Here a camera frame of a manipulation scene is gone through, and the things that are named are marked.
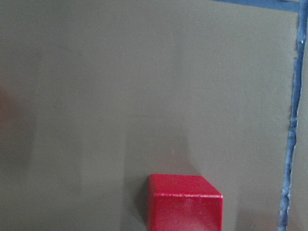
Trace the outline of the red block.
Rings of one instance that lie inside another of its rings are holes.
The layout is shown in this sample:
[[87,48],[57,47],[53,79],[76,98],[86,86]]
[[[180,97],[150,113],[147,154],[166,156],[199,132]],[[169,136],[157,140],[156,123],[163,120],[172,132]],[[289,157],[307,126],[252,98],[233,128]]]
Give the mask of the red block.
[[148,231],[220,231],[223,195],[202,176],[151,174]]

